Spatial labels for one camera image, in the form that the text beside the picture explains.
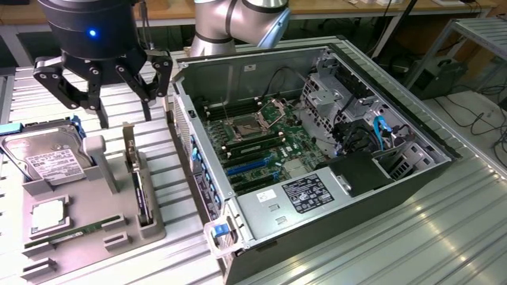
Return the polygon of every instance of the motherboard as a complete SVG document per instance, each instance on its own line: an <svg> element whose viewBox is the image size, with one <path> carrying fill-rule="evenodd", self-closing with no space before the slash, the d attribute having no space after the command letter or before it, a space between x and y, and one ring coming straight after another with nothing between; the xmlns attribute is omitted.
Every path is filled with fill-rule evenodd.
<svg viewBox="0 0 507 285"><path fill-rule="evenodd" d="M204 124L239 195L314 171L327 159L315 145L316 138L302 126L300 107L272 98L259 100L254 106L258 106L254 107L256 112L247 109L244 114L238 106L230 111L223 108L222 119Z"/></svg>

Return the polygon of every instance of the warning label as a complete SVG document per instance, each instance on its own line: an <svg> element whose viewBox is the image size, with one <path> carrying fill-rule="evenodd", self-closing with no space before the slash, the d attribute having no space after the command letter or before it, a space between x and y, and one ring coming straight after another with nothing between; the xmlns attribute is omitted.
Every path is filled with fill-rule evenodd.
<svg viewBox="0 0 507 285"><path fill-rule="evenodd" d="M282 186L295 210L303 214L334 201L320 178L312 174Z"/></svg>

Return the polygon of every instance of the aluminum profile table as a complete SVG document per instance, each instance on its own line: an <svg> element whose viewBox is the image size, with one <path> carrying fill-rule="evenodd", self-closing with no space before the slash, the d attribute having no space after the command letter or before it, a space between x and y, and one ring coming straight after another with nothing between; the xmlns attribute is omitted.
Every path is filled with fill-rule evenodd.
<svg viewBox="0 0 507 285"><path fill-rule="evenodd" d="M418 80L426 64L435 57L453 31L473 40L478 45L489 49L499 58L507 61L507 21L497 17L454 19L449 22L428 50L428 53L424 55L419 65L406 80L404 86L408 89Z"/></svg>
<svg viewBox="0 0 507 285"><path fill-rule="evenodd" d="M347 42L336 38L288 41L336 43L392 95L462 154L462 160L408 201L319 246L248 278L242 284L436 284L507 282L507 173L435 117L416 97ZM143 75L152 75L143 69ZM70 76L84 86L80 78ZM15 122L56 119L70 114L31 77L31 69L2 83L4 105ZM112 128L100 130L96 117L82 115L87 132L103 134L108 157L123 148L123 121L138 122L139 148L147 153L167 237L46 284L222 284L222 273L202 233L196 206L168 134L163 102L143 121L135 94L123 85L103 91ZM26 284L16 273L27 260L19 253L19 171L0 164L0 284Z"/></svg>

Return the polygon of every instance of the gray robot arm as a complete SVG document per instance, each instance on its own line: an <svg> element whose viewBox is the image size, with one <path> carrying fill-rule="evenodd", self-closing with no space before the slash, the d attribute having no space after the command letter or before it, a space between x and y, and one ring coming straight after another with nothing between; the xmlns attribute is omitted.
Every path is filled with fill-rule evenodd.
<svg viewBox="0 0 507 285"><path fill-rule="evenodd" d="M288 0L195 0L191 56L235 52L234 38L272 48L290 21Z"/></svg>

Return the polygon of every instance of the collaborative robot arm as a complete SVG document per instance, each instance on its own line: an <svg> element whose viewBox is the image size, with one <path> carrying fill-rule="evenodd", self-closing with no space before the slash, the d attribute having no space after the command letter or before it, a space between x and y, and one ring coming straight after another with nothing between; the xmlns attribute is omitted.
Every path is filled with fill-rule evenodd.
<svg viewBox="0 0 507 285"><path fill-rule="evenodd" d="M168 51L142 47L132 11L139 1L39 0L62 56L38 58L34 76L68 109L83 107L96 113L103 128L108 128L108 116L100 101L102 86L127 83L142 99L147 121L156 97L167 95L172 60ZM140 76L147 61L156 70L151 83ZM68 82L64 68L88 81L87 91Z"/></svg>
<svg viewBox="0 0 507 285"><path fill-rule="evenodd" d="M58 58L38 58L34 76L68 109L83 107L108 128L100 87L127 83L142 99L146 120L156 97L167 95L172 60L166 50L144 50L132 6L144 0L38 0L62 47ZM290 20L288 0L195 0L196 37L192 56L235 52L234 37L272 48ZM140 69L156 70L151 83ZM88 81L87 91L66 79L64 69Z"/></svg>
<svg viewBox="0 0 507 285"><path fill-rule="evenodd" d="M192 56L235 52L234 38L274 48L288 26L288 0L194 0Z"/></svg>

